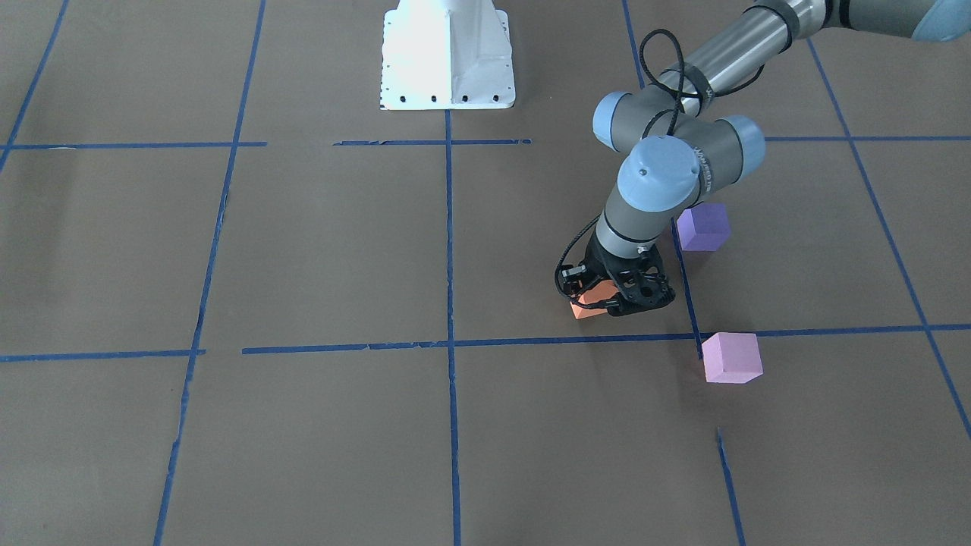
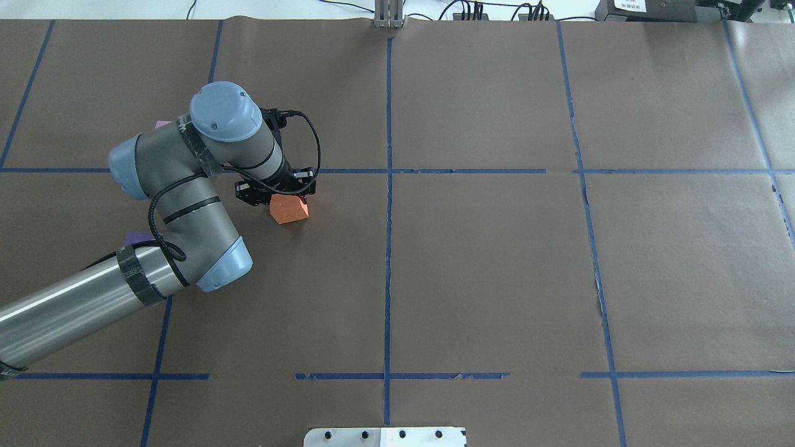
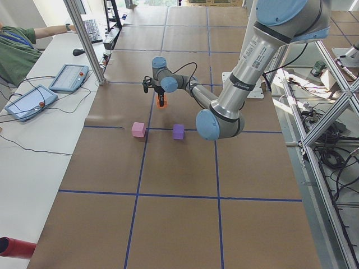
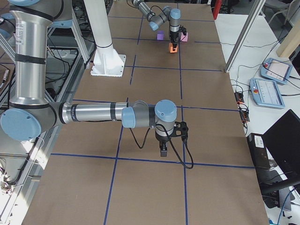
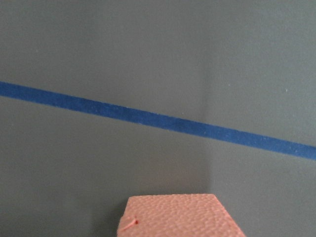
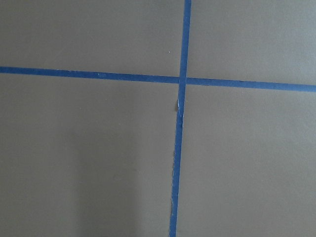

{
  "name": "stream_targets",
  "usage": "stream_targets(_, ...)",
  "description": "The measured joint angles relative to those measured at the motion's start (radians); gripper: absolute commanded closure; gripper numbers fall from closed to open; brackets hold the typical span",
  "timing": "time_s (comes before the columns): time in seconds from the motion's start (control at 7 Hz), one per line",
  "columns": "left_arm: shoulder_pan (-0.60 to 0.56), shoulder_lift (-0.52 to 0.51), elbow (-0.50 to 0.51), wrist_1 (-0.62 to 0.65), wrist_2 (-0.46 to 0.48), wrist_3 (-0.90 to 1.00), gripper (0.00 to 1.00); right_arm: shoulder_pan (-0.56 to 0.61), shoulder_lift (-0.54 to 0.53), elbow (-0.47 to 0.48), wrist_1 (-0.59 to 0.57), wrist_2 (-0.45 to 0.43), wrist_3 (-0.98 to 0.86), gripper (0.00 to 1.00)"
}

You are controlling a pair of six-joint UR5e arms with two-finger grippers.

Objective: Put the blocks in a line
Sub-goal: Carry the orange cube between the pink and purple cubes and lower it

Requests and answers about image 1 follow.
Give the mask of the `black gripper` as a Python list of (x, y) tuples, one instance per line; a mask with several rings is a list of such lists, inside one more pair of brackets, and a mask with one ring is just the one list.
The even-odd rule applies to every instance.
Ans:
[(618, 258), (613, 253), (607, 252), (596, 237), (587, 242), (586, 255), (582, 264), (585, 266), (585, 272), (580, 281), (583, 287), (594, 287), (597, 283), (611, 281), (611, 273), (627, 269), (650, 265), (665, 268), (660, 252), (655, 246), (644, 253), (636, 253), (635, 258)]

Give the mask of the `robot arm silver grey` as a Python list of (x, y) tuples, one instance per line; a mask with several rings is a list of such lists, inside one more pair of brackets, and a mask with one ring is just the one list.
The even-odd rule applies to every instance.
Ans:
[(617, 182), (589, 235), (585, 258), (559, 262), (556, 289), (572, 304), (600, 284), (614, 293), (589, 308), (610, 315), (659, 309), (675, 298), (656, 244), (670, 221), (762, 165), (762, 129), (742, 115), (704, 122), (718, 98), (755, 83), (794, 42), (825, 28), (947, 42), (969, 31), (967, 1), (756, 1), (696, 52), (676, 48), (676, 62), (638, 93), (598, 103), (598, 140), (624, 155)]

